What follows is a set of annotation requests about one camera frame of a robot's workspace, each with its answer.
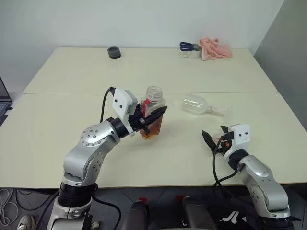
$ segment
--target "clear plastic bottle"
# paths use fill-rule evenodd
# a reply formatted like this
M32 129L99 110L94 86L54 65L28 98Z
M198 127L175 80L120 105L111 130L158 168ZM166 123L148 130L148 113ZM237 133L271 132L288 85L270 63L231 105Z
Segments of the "clear plastic bottle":
M152 111L165 106L165 104L166 101L163 98L162 89L158 86L149 86L147 88L146 97L141 100L142 113L144 117L147 117ZM144 130L140 130L141 136L146 140L156 137L160 133L161 123L162 117L148 126L150 131L149 134L145 134Z
M187 94L183 99L183 109L197 115L204 113L212 113L221 116L225 115L224 110L209 106L204 98L191 94Z

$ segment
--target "black tape roll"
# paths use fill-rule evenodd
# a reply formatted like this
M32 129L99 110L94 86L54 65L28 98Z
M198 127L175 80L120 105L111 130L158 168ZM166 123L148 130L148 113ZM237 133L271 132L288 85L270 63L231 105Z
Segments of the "black tape roll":
M107 52L109 54L109 57L111 59L117 59L120 58L120 50L118 47L116 46L112 46L109 49L107 49Z

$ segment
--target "shoe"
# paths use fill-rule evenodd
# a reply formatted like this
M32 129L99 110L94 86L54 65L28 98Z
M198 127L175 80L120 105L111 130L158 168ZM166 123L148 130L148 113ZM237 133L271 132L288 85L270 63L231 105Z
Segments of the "shoe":
M17 230L34 230L35 219L32 215L25 215L21 217Z

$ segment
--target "table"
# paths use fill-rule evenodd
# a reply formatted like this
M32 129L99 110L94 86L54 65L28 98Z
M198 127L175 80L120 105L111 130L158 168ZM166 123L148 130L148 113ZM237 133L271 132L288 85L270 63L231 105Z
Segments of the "table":
M109 86L145 93L150 85L167 93L277 91L248 49L214 61L173 48L120 50L121 58L110 59L107 48L57 48L24 93L104 93Z
M99 187L212 185L212 154L201 130L211 134L221 124L249 123L250 154L273 171L279 183L307 181L307 133L279 93L198 93L218 108L232 106L227 121L211 114L182 110L184 93L167 93L168 110L160 135L145 141L125 137L107 155L97 179ZM143 94L135 95L138 99ZM84 128L99 122L103 94L24 94L0 128L0 185L58 188L65 155ZM111 100L105 117L112 114ZM232 173L217 156L218 176ZM224 184L242 184L236 176Z

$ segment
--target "scissors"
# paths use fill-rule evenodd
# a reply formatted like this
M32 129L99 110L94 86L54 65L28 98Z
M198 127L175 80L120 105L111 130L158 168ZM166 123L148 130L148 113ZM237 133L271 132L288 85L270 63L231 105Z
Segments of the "scissors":
M180 42L179 44L181 51L192 51L194 50L194 45L189 42Z
M179 44L181 51L200 51L201 47L198 44L192 44L189 42L180 42Z

